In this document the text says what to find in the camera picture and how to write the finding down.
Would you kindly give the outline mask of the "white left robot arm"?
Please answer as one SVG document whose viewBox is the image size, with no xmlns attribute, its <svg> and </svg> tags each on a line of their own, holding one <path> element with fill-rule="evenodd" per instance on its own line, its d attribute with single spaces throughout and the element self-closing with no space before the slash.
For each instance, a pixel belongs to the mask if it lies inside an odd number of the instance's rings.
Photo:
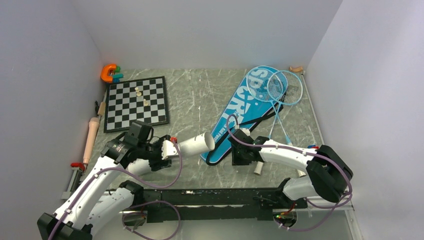
<svg viewBox="0 0 424 240">
<path fill-rule="evenodd" d="M 141 167 L 156 172 L 180 157 L 169 135 L 152 142 L 154 129 L 134 121 L 127 132 L 108 141 L 91 172 L 52 214 L 43 213 L 37 226 L 43 240 L 91 240 L 96 231 L 124 209 L 137 210 L 146 201 L 140 184 Z"/>
</svg>

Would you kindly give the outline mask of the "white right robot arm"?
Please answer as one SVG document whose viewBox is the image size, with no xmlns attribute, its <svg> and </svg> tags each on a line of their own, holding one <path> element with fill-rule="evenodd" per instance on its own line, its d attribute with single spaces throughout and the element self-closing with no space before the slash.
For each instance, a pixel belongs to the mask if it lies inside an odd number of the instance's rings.
<svg viewBox="0 0 424 240">
<path fill-rule="evenodd" d="M 282 208 L 315 196 L 336 204 L 353 193 L 353 171 L 328 145 L 314 149 L 282 144 L 267 137 L 229 139 L 250 161 L 283 164 L 305 174 L 282 181 L 275 194 L 276 203 Z"/>
</svg>

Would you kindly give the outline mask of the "white shuttlecock tube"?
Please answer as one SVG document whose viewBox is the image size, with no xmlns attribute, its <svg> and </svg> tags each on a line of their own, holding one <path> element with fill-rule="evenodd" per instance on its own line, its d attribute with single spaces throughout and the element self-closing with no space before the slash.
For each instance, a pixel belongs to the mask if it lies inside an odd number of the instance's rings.
<svg viewBox="0 0 424 240">
<path fill-rule="evenodd" d="M 183 158 L 192 157 L 213 151 L 215 141 L 210 132 L 205 132 L 178 143 Z"/>
</svg>

